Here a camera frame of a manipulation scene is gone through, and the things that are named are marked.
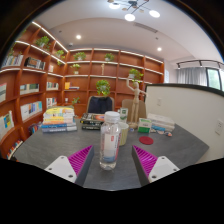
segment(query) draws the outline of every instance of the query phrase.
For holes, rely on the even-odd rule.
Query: window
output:
[[[221,76],[222,91],[224,91],[224,71],[219,70]]]
[[[221,90],[220,79],[219,79],[219,70],[208,68],[207,74],[208,74],[209,87]]]

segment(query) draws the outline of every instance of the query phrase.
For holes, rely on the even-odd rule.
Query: dark chair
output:
[[[114,111],[114,98],[104,96],[90,96],[86,113],[105,114],[106,111]]]

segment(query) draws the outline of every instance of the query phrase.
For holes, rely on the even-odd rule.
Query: ceiling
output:
[[[150,0],[144,4],[144,13],[134,12],[134,22],[124,19],[128,12],[121,5],[110,9],[107,0],[66,0],[46,10],[35,21],[45,26],[67,49],[103,47],[132,51],[166,60],[176,66],[185,60],[215,60],[223,63],[217,48],[207,34],[190,17],[166,1]],[[149,10],[160,13],[159,18]],[[143,24],[157,30],[152,32],[135,26]]]

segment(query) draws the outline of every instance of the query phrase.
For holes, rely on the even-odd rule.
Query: chair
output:
[[[129,121],[129,122],[131,121],[132,104],[133,104],[133,100],[129,100],[129,99],[122,100],[122,107],[128,108],[127,121]],[[145,102],[142,100],[139,100],[138,120],[139,120],[139,118],[147,118]]]
[[[105,114],[106,111],[114,111],[114,98],[105,96],[90,96],[86,113]]]

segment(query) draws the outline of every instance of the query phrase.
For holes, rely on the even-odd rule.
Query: ceiling light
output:
[[[118,4],[118,3],[111,3],[109,6],[111,9],[119,9],[120,8],[120,4]]]
[[[130,22],[135,20],[135,16],[132,14],[126,14],[124,18]]]
[[[154,10],[150,10],[150,11],[149,11],[149,14],[150,14],[152,17],[155,17],[155,18],[160,17],[160,14],[159,14],[157,11],[154,11]]]
[[[107,0],[107,2],[110,3],[109,7],[111,9],[119,9],[120,8],[120,4],[119,3],[116,3],[114,2],[114,0]],[[129,7],[127,8],[122,8],[123,11],[129,11],[129,10],[132,10],[132,12],[130,12],[129,14],[127,14],[125,16],[125,19],[127,21],[134,21],[135,20],[135,16],[133,15],[134,12],[136,12],[138,9],[139,9],[139,12],[140,13],[144,13],[144,9],[148,9],[148,8],[145,8],[143,7],[144,4],[148,3],[149,0],[144,0],[143,3],[141,4],[138,4],[138,0],[132,0],[132,1],[122,1],[122,2],[126,2],[127,4],[129,4]],[[148,9],[149,10],[149,14],[155,18],[158,18],[160,17],[160,14],[155,11],[155,10],[151,10],[151,9]]]

